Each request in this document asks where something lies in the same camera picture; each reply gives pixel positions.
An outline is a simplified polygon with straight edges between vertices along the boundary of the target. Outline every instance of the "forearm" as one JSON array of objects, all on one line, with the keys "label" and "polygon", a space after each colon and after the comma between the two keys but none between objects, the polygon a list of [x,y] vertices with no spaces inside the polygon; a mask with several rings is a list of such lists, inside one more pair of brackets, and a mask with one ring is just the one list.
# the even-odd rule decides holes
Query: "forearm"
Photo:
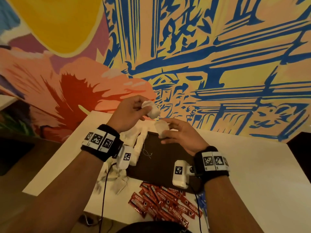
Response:
[{"label": "forearm", "polygon": [[70,232],[92,194],[103,162],[81,151],[8,232]]},{"label": "forearm", "polygon": [[212,233],[263,233],[227,176],[208,181],[205,193]]}]

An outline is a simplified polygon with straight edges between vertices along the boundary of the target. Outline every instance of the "wall mural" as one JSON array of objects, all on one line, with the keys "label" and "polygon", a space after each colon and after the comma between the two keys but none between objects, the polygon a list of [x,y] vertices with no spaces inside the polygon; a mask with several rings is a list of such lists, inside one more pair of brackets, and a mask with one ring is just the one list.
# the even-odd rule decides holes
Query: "wall mural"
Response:
[{"label": "wall mural", "polygon": [[0,90],[63,142],[142,94],[195,128],[287,142],[311,123],[311,0],[0,0]]}]

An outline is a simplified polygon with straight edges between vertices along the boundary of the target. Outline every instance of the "person's left hand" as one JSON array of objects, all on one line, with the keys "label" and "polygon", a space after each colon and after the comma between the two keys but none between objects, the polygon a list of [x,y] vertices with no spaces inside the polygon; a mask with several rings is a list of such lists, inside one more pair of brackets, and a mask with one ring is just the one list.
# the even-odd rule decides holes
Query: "person's left hand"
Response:
[{"label": "person's left hand", "polygon": [[143,116],[152,109],[151,106],[142,108],[144,101],[149,101],[149,99],[140,95],[124,99],[112,114],[107,125],[120,133],[134,127],[139,119],[144,121],[145,118]]}]

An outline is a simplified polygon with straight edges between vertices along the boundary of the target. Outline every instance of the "colorful wall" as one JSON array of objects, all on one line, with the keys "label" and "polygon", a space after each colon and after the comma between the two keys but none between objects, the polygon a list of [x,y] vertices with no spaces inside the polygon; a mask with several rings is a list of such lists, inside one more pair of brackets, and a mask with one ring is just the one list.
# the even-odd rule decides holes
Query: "colorful wall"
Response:
[{"label": "colorful wall", "polygon": [[0,0],[0,90],[63,142],[142,94],[196,128],[287,142],[311,124],[311,0]]}]

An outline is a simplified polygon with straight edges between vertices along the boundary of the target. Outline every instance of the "table surface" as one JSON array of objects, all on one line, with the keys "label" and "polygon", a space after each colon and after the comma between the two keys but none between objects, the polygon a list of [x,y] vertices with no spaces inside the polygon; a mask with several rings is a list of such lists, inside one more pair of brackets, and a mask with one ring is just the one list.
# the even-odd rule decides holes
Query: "table surface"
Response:
[{"label": "table surface", "polygon": [[18,99],[13,96],[7,96],[7,95],[0,95],[0,111],[4,108],[8,107]]},{"label": "table surface", "polygon": [[[110,117],[92,111],[23,192],[39,195],[78,155],[87,133]],[[137,126],[155,132],[154,121],[138,121]],[[227,157],[230,180],[265,233],[311,231],[311,184],[286,144],[201,129],[198,132]],[[144,221],[127,203],[132,193],[140,190],[140,183],[130,178],[125,189],[115,195],[110,191],[112,182],[108,182],[104,217],[126,224]],[[92,194],[85,211],[101,215],[102,197],[103,191]],[[193,201],[194,195],[187,193],[187,198]],[[190,231],[200,232],[198,218],[189,222]],[[204,221],[202,231],[207,232]]]}]

